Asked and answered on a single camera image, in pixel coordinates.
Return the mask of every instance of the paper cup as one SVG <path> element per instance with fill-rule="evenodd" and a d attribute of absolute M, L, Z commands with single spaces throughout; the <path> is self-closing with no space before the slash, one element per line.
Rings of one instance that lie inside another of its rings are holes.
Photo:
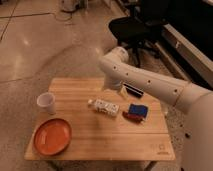
<path fill-rule="evenodd" d="M 38 96 L 37 105 L 49 114 L 55 114 L 55 96 L 46 92 Z"/>

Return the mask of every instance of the concrete floor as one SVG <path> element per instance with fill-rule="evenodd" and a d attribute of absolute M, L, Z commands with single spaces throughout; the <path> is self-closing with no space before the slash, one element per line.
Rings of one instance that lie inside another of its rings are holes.
<path fill-rule="evenodd" d="M 0 16 L 11 14 L 16 0 L 0 6 Z M 58 0 L 20 0 L 14 15 L 59 12 Z M 4 171 L 52 170 L 45 162 L 25 161 L 38 108 L 36 97 L 48 90 L 54 77 L 102 77 L 98 58 L 116 46 L 108 30 L 111 19 L 122 16 L 113 3 L 89 2 L 66 22 L 53 15 L 13 18 L 0 43 L 0 169 Z M 0 19 L 2 34 L 8 19 Z M 142 68 L 170 75 L 159 59 L 141 52 Z M 184 118 L 169 108 L 166 116 L 177 160 L 159 162 L 153 171 L 176 171 L 180 163 Z M 143 170 L 144 162 L 63 162 L 64 170 Z"/>

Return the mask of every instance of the orange plate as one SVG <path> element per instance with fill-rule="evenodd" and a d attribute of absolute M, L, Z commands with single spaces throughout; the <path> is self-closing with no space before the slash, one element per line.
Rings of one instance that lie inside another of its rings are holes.
<path fill-rule="evenodd" d="M 34 147 L 42 155 L 54 155 L 70 143 L 72 130 L 63 119 L 51 119 L 43 123 L 34 136 Z"/>

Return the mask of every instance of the white robotic arm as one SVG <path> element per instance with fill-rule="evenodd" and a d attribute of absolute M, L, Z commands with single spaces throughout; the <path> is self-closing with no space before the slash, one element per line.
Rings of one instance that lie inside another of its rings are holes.
<path fill-rule="evenodd" d="M 213 159 L 213 126 L 210 126 L 213 125 L 213 92 L 190 82 L 134 68 L 125 64 L 126 61 L 128 53 L 122 47 L 100 58 L 100 68 L 106 74 L 104 86 L 119 90 L 125 82 L 188 113 L 186 131 L 192 138 L 185 142 L 183 168 L 185 171 L 213 170 L 210 161 Z"/>

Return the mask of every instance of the wooden table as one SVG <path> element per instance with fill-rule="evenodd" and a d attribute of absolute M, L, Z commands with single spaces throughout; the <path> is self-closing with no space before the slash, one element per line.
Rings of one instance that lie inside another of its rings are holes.
<path fill-rule="evenodd" d="M 157 99 L 144 94 L 141 99 L 119 95 L 115 91 L 101 91 L 103 79 L 55 78 L 49 91 L 56 97 L 57 114 L 38 114 L 35 130 L 52 118 L 63 118 L 72 127 L 72 141 L 59 155 L 39 156 L 33 148 L 33 137 L 25 153 L 26 160 L 128 160 L 171 161 L 175 159 L 170 136 Z M 112 118 L 88 108 L 88 99 L 103 99 L 120 106 Z M 122 116 L 130 103 L 149 107 L 148 116 L 141 124 Z"/>

